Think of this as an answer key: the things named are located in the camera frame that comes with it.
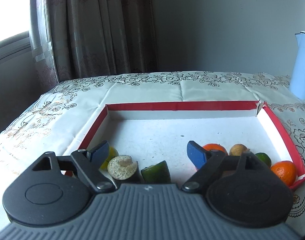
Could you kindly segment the floral white tablecloth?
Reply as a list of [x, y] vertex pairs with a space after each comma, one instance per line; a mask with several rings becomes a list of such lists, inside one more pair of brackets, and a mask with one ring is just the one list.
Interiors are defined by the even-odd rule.
[[85, 137], [110, 103], [264, 101], [279, 118], [305, 165], [305, 101], [288, 76], [237, 72], [164, 72], [99, 76], [61, 82], [20, 111], [0, 133], [0, 230], [9, 222], [5, 189], [46, 151], [64, 154]]

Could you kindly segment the red shallow cardboard box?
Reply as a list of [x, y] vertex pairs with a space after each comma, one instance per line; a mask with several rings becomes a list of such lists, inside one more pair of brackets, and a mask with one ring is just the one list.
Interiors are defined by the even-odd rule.
[[89, 118], [66, 153], [90, 150], [103, 140], [119, 154], [131, 156], [140, 168], [166, 161], [177, 184], [196, 170], [187, 155], [189, 141], [216, 143], [227, 150], [243, 144], [253, 153], [266, 153], [273, 163], [293, 162], [297, 169], [294, 188], [305, 181], [305, 166], [293, 141], [268, 105], [260, 101], [108, 104]]

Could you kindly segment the large orange mandarin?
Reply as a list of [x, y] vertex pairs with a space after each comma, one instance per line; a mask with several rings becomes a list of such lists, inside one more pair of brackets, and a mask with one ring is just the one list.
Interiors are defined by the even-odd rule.
[[215, 143], [205, 144], [203, 145], [202, 148], [205, 149], [206, 151], [221, 151], [224, 152], [225, 155], [228, 155], [226, 149], [220, 144], [215, 144]]

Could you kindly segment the green fruit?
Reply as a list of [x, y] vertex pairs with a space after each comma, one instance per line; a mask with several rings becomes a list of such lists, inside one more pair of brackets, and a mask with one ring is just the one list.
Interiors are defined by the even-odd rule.
[[255, 156], [258, 159], [260, 159], [262, 162], [264, 162], [269, 168], [271, 168], [272, 161], [271, 161], [270, 157], [266, 153], [259, 152], [259, 153], [256, 153]]
[[141, 175], [146, 184], [171, 183], [169, 168], [165, 160], [142, 169]]

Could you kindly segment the window with grey frame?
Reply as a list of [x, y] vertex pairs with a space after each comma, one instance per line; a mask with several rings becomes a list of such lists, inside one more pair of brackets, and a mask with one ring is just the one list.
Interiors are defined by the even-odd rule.
[[30, 0], [0, 0], [0, 63], [28, 49]]

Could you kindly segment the longan in box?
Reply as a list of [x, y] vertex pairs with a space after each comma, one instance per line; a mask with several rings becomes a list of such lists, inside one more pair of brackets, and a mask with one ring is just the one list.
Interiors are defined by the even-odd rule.
[[243, 144], [235, 144], [231, 147], [231, 149], [229, 150], [229, 155], [230, 156], [240, 156], [245, 152], [248, 152], [249, 148], [246, 147]]

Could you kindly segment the small orange in box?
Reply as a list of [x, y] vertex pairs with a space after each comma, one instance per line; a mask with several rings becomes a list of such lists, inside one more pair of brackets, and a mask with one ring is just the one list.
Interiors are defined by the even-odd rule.
[[297, 178], [297, 169], [291, 161], [280, 161], [271, 166], [271, 171], [288, 187], [292, 186]]

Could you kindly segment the green tomato in box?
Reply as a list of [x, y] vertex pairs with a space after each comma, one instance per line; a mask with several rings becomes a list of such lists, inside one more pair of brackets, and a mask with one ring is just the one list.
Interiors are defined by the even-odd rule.
[[105, 159], [105, 161], [102, 163], [102, 165], [100, 166], [100, 169], [106, 171], [106, 170], [108, 169], [108, 164], [109, 164], [109, 162], [110, 162], [113, 158], [115, 158], [115, 157], [117, 157], [117, 156], [119, 156], [118, 151], [117, 151], [114, 147], [110, 146], [110, 147], [109, 147], [109, 154], [108, 154], [108, 157], [107, 157], [107, 159]]

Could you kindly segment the sugarcane piece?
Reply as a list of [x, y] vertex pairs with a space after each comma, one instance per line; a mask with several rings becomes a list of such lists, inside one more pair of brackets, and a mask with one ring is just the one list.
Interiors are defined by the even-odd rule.
[[133, 161], [129, 155], [119, 155], [108, 163], [108, 173], [112, 177], [116, 188], [122, 184], [140, 184], [143, 178], [140, 173], [139, 163]]

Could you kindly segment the brown patterned curtain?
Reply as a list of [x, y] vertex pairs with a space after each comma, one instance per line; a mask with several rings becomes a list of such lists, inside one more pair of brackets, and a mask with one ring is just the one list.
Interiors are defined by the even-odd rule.
[[151, 0], [30, 0], [39, 83], [157, 71]]

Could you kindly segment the light blue electric kettle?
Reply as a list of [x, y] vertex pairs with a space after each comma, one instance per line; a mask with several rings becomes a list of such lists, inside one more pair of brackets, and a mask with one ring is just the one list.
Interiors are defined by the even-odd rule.
[[305, 101], [305, 31], [295, 34], [298, 51], [290, 80], [289, 90]]

